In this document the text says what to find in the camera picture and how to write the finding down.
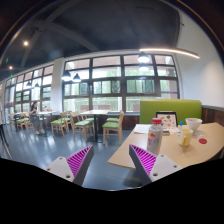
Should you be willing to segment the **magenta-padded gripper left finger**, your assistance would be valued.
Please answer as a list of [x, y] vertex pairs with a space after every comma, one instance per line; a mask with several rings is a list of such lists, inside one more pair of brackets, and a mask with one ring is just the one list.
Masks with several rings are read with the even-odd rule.
[[46, 170], [56, 176], [81, 186], [84, 182], [93, 156], [93, 146], [89, 145], [67, 158], [62, 156], [58, 157], [46, 167]]

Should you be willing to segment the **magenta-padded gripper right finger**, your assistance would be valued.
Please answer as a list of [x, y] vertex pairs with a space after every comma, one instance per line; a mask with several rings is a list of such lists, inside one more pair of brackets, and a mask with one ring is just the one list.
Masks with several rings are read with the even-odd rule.
[[143, 186], [181, 170], [181, 167], [165, 154], [155, 155], [133, 144], [129, 155]]

